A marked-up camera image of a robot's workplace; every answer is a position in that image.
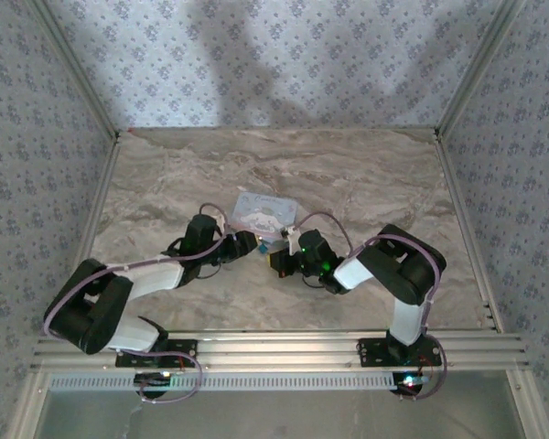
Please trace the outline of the black controller board with LED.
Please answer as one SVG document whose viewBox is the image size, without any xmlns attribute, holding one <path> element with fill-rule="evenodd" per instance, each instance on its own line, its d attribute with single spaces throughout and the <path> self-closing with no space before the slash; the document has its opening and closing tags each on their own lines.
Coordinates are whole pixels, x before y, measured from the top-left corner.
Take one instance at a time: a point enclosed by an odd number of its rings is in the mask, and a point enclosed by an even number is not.
<svg viewBox="0 0 549 439">
<path fill-rule="evenodd" d="M 156 400 L 166 394 L 170 382 L 168 372 L 136 373 L 133 380 L 136 393 L 149 400 Z"/>
<path fill-rule="evenodd" d="M 394 372 L 393 380 L 395 388 L 391 393 L 404 399 L 417 400 L 431 376 L 426 376 L 422 371 Z"/>
</svg>

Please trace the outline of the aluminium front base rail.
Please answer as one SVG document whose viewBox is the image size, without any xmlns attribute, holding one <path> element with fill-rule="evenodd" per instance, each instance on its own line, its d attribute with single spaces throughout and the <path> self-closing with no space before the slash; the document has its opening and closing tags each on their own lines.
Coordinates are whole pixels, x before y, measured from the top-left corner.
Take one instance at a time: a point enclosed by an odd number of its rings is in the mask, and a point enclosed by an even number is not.
<svg viewBox="0 0 549 439">
<path fill-rule="evenodd" d="M 360 367 L 357 343 L 383 337 L 381 331 L 198 331 L 172 332 L 171 338 L 196 339 L 197 360 L 208 372 L 348 371 Z M 493 330 L 437 330 L 447 365 L 459 370 L 529 369 L 521 336 Z M 114 367 L 115 353 L 92 356 L 67 342 L 41 338 L 30 367 L 46 371 L 100 371 Z"/>
</svg>

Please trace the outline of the aluminium frame corner post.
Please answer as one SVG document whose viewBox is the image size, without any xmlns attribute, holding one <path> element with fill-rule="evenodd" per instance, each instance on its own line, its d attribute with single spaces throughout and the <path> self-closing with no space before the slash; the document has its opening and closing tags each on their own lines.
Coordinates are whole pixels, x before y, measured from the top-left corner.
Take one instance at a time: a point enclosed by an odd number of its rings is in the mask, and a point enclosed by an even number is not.
<svg viewBox="0 0 549 439">
<path fill-rule="evenodd" d="M 452 132 L 468 102 L 478 88 L 487 68 L 500 49 L 511 26 L 523 10 L 527 0 L 500 0 L 486 26 L 479 45 L 470 58 L 461 81 L 455 89 L 435 128 L 436 139 L 443 142 Z"/>
<path fill-rule="evenodd" d="M 59 61 L 62 63 L 63 68 L 70 76 L 71 81 L 78 94 L 87 105 L 98 128 L 109 140 L 114 142 L 117 138 L 117 130 L 95 89 L 92 87 L 85 69 L 81 66 L 79 58 L 68 42 L 63 28 L 57 22 L 56 17 L 49 9 L 47 3 L 45 0 L 24 0 L 24 2 L 37 20 L 38 25 L 41 27 Z"/>
</svg>

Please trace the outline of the aluminium frame side rail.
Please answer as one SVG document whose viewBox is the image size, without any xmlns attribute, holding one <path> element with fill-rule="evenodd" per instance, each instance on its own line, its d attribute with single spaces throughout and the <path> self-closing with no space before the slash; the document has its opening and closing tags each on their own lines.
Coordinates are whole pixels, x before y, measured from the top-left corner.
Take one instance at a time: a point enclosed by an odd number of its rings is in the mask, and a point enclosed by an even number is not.
<svg viewBox="0 0 549 439">
<path fill-rule="evenodd" d="M 467 205 L 462 197 L 461 186 L 458 182 L 453 162 L 448 156 L 447 148 L 444 145 L 441 135 L 435 134 L 435 139 L 436 151 L 457 214 L 458 224 L 468 253 L 470 265 L 476 279 L 483 307 L 486 309 L 485 313 L 488 321 L 486 327 L 495 330 L 498 333 L 504 333 L 505 327 L 496 305 L 494 291 L 487 273 L 486 263 L 482 257 L 478 239 L 470 221 Z"/>
<path fill-rule="evenodd" d="M 91 255 L 100 217 L 102 215 L 102 210 L 108 195 L 108 189 L 112 180 L 114 167 L 120 152 L 120 134 L 120 132 L 117 132 L 113 140 L 110 142 L 108 153 L 103 162 L 102 172 L 92 198 L 89 214 L 81 229 L 79 246 L 73 259 L 71 260 L 70 273 L 64 278 L 63 281 L 59 283 L 57 292 L 49 301 L 50 304 L 55 298 L 58 297 L 59 292 L 65 286 L 79 264 Z"/>
</svg>

